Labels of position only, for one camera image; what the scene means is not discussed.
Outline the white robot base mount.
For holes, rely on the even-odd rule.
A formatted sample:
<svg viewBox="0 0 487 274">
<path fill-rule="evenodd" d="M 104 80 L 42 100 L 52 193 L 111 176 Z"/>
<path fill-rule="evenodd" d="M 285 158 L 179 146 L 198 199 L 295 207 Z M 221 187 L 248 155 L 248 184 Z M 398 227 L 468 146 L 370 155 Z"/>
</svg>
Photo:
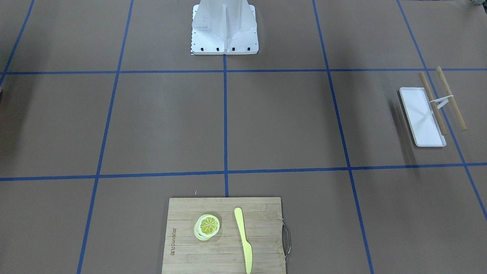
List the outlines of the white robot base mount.
<svg viewBox="0 0 487 274">
<path fill-rule="evenodd" d="M 191 54 L 259 52 L 256 9 L 247 0 L 202 0 L 192 16 Z"/>
</svg>

